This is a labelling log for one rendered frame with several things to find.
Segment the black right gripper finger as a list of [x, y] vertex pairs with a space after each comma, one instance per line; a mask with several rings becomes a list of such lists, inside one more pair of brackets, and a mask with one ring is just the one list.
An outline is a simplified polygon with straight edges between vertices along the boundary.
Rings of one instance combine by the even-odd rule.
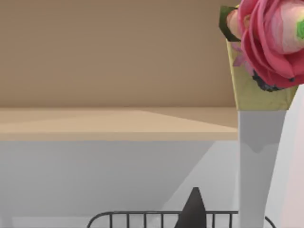
[[207, 228], [207, 213], [198, 187], [192, 188], [174, 228]]

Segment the pink flower bouquet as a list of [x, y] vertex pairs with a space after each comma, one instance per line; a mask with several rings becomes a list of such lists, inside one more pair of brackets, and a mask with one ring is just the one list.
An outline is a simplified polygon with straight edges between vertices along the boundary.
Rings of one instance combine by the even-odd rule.
[[221, 6], [238, 113], [238, 228], [264, 228], [285, 116], [304, 84], [304, 0]]

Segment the wooden shelf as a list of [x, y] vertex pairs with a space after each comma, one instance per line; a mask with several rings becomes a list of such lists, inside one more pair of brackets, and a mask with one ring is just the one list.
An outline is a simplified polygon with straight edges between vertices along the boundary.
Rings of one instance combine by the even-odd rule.
[[238, 3], [0, 0], [0, 141], [235, 140]]

